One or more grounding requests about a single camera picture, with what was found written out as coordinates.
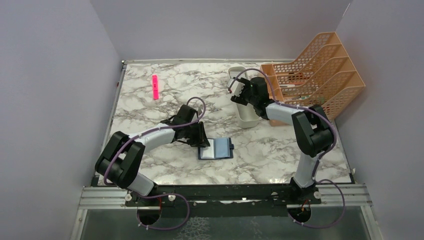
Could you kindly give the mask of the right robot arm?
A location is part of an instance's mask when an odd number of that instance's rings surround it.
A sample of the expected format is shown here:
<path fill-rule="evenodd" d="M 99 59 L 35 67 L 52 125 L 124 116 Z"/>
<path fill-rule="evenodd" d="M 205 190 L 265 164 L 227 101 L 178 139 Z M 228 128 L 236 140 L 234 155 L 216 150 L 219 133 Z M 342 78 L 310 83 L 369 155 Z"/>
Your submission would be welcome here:
<path fill-rule="evenodd" d="M 289 199 L 300 204 L 316 186 L 315 176 L 321 158 L 331 151 L 336 142 L 336 130 L 321 105 L 294 106 L 278 101 L 267 77 L 246 79 L 233 77 L 227 83 L 231 101 L 251 105 L 257 116 L 293 126 L 301 151 L 294 176 L 290 179 Z"/>

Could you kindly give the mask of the pink highlighter marker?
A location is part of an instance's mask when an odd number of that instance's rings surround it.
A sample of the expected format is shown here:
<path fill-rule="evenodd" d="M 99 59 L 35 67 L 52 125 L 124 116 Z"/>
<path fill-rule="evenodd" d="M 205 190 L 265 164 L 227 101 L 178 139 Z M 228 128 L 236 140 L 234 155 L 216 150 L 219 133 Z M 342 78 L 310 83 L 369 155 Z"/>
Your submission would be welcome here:
<path fill-rule="evenodd" d="M 159 97 L 159 82 L 156 74 L 152 75 L 152 95 L 154 100 L 158 100 Z"/>

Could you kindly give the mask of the pens in organizer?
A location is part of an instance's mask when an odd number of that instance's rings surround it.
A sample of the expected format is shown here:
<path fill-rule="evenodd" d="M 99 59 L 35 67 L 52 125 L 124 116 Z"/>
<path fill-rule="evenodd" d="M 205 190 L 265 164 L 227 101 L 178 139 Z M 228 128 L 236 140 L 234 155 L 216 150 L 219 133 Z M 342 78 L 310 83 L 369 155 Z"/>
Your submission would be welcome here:
<path fill-rule="evenodd" d="M 320 87 L 315 83 L 281 87 L 280 90 L 284 103 L 288 105 L 310 107 L 323 105 L 326 102 L 325 96 L 320 92 Z"/>

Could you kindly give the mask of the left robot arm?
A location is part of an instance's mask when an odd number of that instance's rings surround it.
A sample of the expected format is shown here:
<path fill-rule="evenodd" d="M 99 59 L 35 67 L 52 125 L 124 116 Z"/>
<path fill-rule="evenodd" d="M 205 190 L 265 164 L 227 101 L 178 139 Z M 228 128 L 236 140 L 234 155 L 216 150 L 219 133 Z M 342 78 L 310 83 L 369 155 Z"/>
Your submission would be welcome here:
<path fill-rule="evenodd" d="M 156 184 L 139 172 L 143 155 L 174 142 L 194 148 L 210 147 L 203 122 L 195 120 L 198 113 L 184 104 L 175 115 L 143 133 L 113 133 L 94 166 L 95 171 L 105 181 L 136 192 L 144 205 L 152 205 L 157 200 Z"/>

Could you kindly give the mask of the white oblong plastic tray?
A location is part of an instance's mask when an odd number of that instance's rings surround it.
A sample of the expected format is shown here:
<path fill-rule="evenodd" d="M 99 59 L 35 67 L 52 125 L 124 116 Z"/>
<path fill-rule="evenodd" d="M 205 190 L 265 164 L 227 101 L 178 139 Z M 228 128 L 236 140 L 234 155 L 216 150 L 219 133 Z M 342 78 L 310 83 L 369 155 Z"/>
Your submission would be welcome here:
<path fill-rule="evenodd" d="M 229 78 L 227 82 L 227 87 L 229 87 L 233 79 L 245 69 L 246 68 L 243 66 L 230 67 L 227 71 Z M 233 105 L 235 109 L 237 124 L 240 128 L 253 128 L 259 123 L 261 118 L 257 116 L 251 104 L 243 105 L 233 102 Z"/>

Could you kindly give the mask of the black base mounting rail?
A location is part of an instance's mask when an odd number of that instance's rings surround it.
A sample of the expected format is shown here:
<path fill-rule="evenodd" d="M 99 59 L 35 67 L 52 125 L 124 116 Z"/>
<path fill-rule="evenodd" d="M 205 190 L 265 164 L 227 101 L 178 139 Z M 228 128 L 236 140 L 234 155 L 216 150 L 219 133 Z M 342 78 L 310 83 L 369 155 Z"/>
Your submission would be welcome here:
<path fill-rule="evenodd" d="M 143 199 L 133 192 L 127 194 L 127 207 L 158 207 L 171 206 L 167 195 L 180 194 L 190 202 L 207 201 L 241 201 L 259 200 L 275 201 L 287 205 L 301 205 L 306 201 L 310 204 L 320 204 L 322 201 L 314 196 L 318 191 L 315 186 L 305 190 L 297 189 L 289 183 L 273 184 L 207 184 L 207 185 L 157 185 L 150 196 L 153 199 Z"/>

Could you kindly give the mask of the orange mesh file organizer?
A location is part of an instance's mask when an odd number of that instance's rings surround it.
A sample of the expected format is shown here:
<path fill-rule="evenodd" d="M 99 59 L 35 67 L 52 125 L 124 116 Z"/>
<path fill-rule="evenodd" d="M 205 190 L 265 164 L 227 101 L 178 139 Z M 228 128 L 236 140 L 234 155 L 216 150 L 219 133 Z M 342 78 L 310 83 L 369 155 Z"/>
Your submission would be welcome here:
<path fill-rule="evenodd" d="M 335 32 L 317 34 L 301 54 L 288 63 L 268 63 L 260 69 L 268 76 L 278 101 L 281 87 L 316 84 L 325 96 L 322 108 L 330 121 L 366 87 Z"/>

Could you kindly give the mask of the aluminium frame rail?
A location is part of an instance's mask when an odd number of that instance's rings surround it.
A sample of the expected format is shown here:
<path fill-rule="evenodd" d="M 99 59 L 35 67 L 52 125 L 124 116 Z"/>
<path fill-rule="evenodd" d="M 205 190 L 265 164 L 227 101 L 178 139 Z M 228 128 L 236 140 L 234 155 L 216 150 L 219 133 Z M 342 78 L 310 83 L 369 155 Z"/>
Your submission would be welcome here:
<path fill-rule="evenodd" d="M 311 207 L 341 207 L 342 197 L 339 191 L 332 185 L 321 185 L 320 203 L 311 203 Z M 364 184 L 343 184 L 340 189 L 344 195 L 347 207 L 372 207 L 373 201 Z M 85 187 L 78 203 L 79 210 L 159 210 L 169 201 L 168 197 L 161 197 L 162 203 L 154 203 L 152 206 L 127 203 L 128 192 L 116 187 Z"/>

